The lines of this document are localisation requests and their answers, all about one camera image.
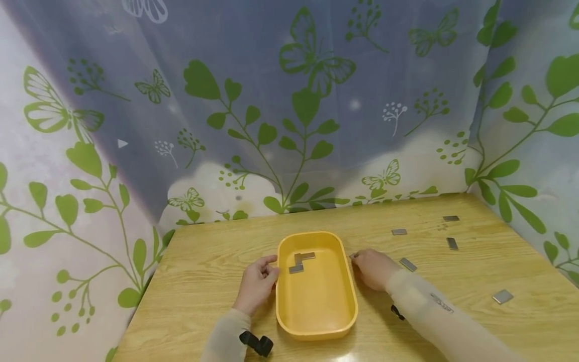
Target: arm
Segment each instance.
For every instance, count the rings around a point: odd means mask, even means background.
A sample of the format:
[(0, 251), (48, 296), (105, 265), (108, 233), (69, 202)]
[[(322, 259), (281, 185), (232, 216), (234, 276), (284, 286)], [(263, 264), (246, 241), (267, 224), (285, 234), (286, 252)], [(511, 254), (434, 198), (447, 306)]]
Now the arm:
[(242, 362), (245, 359), (247, 347), (239, 340), (239, 335), (250, 330), (251, 316), (272, 292), (280, 271), (269, 263), (276, 260), (276, 255), (269, 255), (245, 269), (233, 308), (215, 324), (201, 362)]
[(419, 275), (400, 269), (386, 291), (400, 314), (449, 361), (523, 361)]
[(239, 335), (250, 327), (251, 318), (231, 308), (215, 324), (203, 350), (201, 362), (243, 361), (247, 346), (239, 340)]

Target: wood grain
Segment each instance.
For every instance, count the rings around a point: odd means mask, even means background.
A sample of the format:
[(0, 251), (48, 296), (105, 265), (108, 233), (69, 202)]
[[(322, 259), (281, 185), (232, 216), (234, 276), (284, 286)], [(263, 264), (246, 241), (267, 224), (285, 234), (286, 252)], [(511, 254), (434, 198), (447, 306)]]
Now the wood grain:
[[(444, 215), (460, 221), (445, 222)], [(407, 235), (393, 236), (405, 228)], [(347, 253), (372, 247), (416, 271), (529, 361), (579, 356), (579, 291), (508, 225), (468, 194), (194, 225), (175, 233), (115, 361), (196, 361), (215, 321), (233, 303), (243, 269), (274, 254), (287, 235), (330, 231)], [(460, 248), (446, 244), (454, 237)], [(509, 290), (504, 305), (491, 296)], [(338, 340), (298, 342), (277, 325), (274, 296), (252, 331), (274, 343), (273, 361), (444, 361), (390, 311), (386, 294), (356, 281), (360, 311)], [(253, 351), (249, 361), (258, 360)]]

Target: sleeve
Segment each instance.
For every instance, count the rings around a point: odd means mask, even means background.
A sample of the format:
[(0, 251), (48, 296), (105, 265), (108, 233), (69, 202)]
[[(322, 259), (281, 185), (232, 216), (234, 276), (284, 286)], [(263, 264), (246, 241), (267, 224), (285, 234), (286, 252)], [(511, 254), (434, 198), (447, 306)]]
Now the sleeve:
[(251, 318), (231, 308), (215, 324), (201, 355), (201, 362), (242, 362), (247, 346), (239, 340), (239, 335), (250, 327)]
[(401, 269), (386, 291), (400, 314), (450, 362), (524, 361), (419, 275)]

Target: rectangular metal piece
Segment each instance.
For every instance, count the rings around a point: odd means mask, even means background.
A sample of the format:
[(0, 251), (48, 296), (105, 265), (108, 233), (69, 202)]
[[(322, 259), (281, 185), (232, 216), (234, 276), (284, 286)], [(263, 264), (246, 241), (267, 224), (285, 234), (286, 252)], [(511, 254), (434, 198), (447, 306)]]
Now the rectangular metal piece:
[(503, 303), (506, 303), (506, 302), (510, 301), (511, 299), (513, 299), (513, 296), (511, 293), (509, 293), (508, 290), (503, 289), (500, 292), (498, 292), (497, 294), (493, 295), (493, 299), (498, 304), (503, 304)]
[(307, 260), (307, 259), (315, 259), (316, 258), (316, 254), (314, 252), (311, 253), (303, 253), (302, 255), (302, 260)]
[(443, 216), (442, 218), (444, 221), (460, 221), (459, 217), (456, 215)]
[(299, 264), (296, 266), (290, 266), (290, 268), (289, 268), (290, 274), (295, 274), (295, 273), (299, 273), (299, 272), (303, 272), (303, 264)]
[(451, 250), (458, 250), (459, 246), (456, 244), (456, 240), (453, 237), (447, 237), (446, 242), (448, 242), (448, 247)]
[(406, 235), (406, 229), (392, 229), (392, 235)]
[(418, 269), (416, 267), (416, 265), (414, 265), (413, 263), (410, 262), (410, 260), (406, 259), (406, 258), (402, 258), (400, 259), (400, 264), (402, 264), (403, 266), (405, 266), (406, 268), (408, 268), (409, 271), (413, 272), (416, 269)]

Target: curtain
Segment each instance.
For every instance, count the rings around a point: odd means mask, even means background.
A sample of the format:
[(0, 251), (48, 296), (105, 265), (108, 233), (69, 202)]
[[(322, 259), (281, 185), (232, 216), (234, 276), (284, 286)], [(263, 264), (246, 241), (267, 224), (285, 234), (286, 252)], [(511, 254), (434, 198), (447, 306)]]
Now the curtain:
[(174, 230), (203, 222), (469, 189), (579, 283), (578, 14), (4, 0), (0, 356), (110, 361)]

